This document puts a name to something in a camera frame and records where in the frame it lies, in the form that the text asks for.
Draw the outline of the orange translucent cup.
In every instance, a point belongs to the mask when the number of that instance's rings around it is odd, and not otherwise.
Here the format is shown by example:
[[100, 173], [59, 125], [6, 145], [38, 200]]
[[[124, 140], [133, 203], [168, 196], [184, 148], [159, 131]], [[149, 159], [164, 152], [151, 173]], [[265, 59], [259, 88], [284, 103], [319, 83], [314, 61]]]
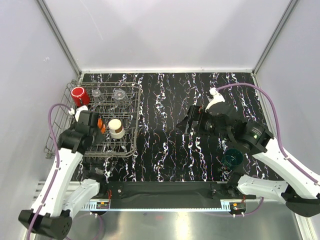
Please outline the orange translucent cup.
[[104, 121], [101, 118], [98, 119], [97, 126], [100, 129], [102, 134], [104, 134], [106, 132], [106, 124], [104, 123]]

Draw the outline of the white steel tumbler brown band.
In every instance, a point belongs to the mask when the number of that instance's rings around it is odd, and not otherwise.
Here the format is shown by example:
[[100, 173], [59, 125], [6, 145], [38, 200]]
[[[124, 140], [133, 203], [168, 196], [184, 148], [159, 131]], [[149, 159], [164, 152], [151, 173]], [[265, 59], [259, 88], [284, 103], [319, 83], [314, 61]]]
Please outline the white steel tumbler brown band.
[[109, 134], [113, 139], [119, 140], [125, 135], [122, 122], [115, 118], [108, 122]]

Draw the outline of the small clear plastic cup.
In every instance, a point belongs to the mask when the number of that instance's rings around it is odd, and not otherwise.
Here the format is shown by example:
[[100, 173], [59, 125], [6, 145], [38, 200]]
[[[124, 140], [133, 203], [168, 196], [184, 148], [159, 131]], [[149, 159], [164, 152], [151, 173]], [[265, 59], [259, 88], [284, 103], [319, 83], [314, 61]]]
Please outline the small clear plastic cup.
[[91, 93], [94, 104], [101, 104], [103, 102], [103, 94], [99, 89], [93, 89]]

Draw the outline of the red plastic cup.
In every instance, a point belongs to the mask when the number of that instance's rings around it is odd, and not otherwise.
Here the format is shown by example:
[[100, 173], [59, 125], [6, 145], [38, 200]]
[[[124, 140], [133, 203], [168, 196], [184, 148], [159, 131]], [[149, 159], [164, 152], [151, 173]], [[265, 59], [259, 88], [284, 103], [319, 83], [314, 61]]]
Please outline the red plastic cup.
[[90, 103], [90, 97], [86, 89], [82, 86], [74, 87], [70, 94], [77, 107], [88, 105]]

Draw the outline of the large clear plastic cup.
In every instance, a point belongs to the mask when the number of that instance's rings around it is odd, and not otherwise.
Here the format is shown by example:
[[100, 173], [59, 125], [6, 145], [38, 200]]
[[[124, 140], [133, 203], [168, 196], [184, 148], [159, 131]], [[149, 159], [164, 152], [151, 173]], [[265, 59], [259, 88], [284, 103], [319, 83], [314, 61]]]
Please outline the large clear plastic cup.
[[120, 106], [125, 106], [130, 103], [130, 100], [127, 96], [127, 93], [123, 89], [115, 89], [113, 92], [113, 99], [115, 101], [115, 104], [120, 107]]

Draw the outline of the dark green mug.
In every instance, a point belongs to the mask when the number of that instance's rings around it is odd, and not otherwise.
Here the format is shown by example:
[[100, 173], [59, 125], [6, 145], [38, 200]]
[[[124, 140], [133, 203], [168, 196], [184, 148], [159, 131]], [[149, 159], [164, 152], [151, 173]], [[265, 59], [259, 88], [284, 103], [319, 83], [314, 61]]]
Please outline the dark green mug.
[[235, 148], [230, 148], [225, 151], [222, 157], [222, 165], [229, 171], [236, 169], [243, 162], [243, 154]]

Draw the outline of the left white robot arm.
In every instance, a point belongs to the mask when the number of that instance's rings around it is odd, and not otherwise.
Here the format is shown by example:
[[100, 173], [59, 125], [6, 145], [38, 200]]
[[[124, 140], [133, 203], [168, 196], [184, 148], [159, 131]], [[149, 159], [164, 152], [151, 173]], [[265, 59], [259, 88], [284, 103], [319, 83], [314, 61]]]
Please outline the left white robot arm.
[[18, 221], [28, 230], [28, 236], [34, 233], [63, 240], [82, 207], [93, 197], [101, 199], [107, 195], [105, 183], [87, 178], [70, 196], [66, 196], [85, 152], [103, 138], [99, 119], [97, 112], [82, 110], [75, 124], [60, 134], [55, 159], [42, 190], [31, 208], [21, 210], [18, 216]]

